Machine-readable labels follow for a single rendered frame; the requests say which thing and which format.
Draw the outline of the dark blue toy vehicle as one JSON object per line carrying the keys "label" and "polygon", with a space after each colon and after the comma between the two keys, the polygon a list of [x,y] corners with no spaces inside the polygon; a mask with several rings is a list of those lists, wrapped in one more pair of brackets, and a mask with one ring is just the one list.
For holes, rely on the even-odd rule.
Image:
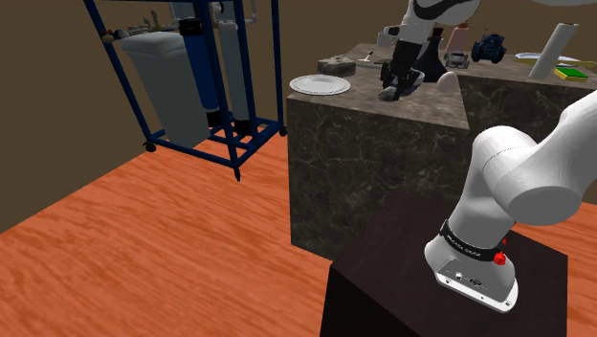
{"label": "dark blue toy vehicle", "polygon": [[502,61],[506,48],[503,46],[504,37],[499,34],[486,34],[474,43],[471,51],[471,60],[479,62],[482,59],[490,60],[494,64]]}

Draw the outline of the dark purple bowl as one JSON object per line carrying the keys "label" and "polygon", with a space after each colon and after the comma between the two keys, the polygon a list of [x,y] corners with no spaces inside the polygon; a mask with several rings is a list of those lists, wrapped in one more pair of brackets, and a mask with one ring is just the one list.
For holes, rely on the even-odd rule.
{"label": "dark purple bowl", "polygon": [[412,94],[424,79],[425,74],[413,68],[402,78],[393,75],[388,69],[383,69],[381,74],[383,89],[378,93],[378,99],[380,101],[398,101],[402,97]]}

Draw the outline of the green and yellow sponge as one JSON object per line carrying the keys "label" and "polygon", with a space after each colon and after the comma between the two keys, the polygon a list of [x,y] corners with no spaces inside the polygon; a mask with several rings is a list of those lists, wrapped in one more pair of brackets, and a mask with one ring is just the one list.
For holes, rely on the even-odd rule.
{"label": "green and yellow sponge", "polygon": [[588,76],[581,71],[568,67],[556,67],[554,74],[562,80],[586,82]]}

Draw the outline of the grey stone-like block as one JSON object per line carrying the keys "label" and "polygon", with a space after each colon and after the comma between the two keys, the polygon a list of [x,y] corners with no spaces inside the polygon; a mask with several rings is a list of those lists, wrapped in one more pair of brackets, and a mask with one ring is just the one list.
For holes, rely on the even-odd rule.
{"label": "grey stone-like block", "polygon": [[356,73],[356,62],[346,55],[320,59],[317,65],[320,74],[334,77],[350,77]]}

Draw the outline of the pink bottle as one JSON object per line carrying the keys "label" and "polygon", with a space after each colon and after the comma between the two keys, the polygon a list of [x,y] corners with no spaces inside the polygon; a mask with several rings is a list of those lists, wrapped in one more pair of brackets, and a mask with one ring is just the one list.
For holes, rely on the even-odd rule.
{"label": "pink bottle", "polygon": [[464,52],[469,34],[469,23],[463,22],[453,28],[452,34],[445,47],[445,53]]}

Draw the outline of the dark robot stand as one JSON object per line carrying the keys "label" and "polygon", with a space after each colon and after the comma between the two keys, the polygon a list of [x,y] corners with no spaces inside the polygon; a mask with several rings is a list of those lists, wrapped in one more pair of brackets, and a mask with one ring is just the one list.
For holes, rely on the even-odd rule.
{"label": "dark robot stand", "polygon": [[516,232],[507,313],[440,285],[424,258],[455,204],[393,194],[330,265],[320,337],[566,337],[567,256]]}

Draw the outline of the small grey metal holder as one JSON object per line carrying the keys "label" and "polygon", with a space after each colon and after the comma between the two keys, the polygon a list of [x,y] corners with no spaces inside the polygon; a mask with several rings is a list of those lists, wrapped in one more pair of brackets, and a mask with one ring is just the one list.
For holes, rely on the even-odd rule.
{"label": "small grey metal holder", "polygon": [[469,56],[462,52],[448,52],[444,55],[444,66],[447,68],[467,69],[469,65]]}

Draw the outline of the blue metal rack with tanks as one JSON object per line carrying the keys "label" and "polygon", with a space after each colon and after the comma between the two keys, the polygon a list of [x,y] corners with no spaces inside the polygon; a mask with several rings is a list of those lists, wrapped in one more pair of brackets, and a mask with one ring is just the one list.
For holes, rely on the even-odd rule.
{"label": "blue metal rack with tanks", "polygon": [[[232,169],[241,166],[275,134],[286,136],[282,98],[278,0],[271,0],[276,80],[276,118],[257,116],[247,27],[254,11],[243,0],[110,0],[190,4],[193,16],[172,29],[158,20],[129,36],[108,30],[96,0],[82,0],[144,135],[146,151],[162,146]],[[116,50],[132,59],[162,124],[152,131]]]}

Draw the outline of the white plate with blue rim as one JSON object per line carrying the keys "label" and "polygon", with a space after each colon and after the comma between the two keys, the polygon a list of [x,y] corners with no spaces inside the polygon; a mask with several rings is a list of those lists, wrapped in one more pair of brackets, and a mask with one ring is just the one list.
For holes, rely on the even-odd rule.
{"label": "white plate with blue rim", "polygon": [[[541,55],[539,53],[518,53],[515,54],[515,58],[522,60],[538,60]],[[579,59],[569,56],[559,56],[558,67],[577,67]]]}

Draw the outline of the black flared vase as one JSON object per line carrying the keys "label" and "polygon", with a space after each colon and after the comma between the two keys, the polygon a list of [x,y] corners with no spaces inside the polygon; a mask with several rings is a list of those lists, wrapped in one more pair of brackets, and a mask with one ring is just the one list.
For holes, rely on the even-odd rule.
{"label": "black flared vase", "polygon": [[440,36],[431,36],[425,52],[417,58],[412,68],[422,72],[424,82],[438,82],[438,80],[447,72],[444,64],[439,59],[438,46],[441,41]]}

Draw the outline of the white egg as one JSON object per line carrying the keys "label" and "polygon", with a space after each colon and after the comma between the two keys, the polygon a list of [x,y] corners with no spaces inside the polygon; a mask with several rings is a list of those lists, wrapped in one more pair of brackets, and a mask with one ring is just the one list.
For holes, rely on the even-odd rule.
{"label": "white egg", "polygon": [[436,83],[436,89],[442,93],[451,93],[459,90],[458,76],[455,72],[444,73]]}

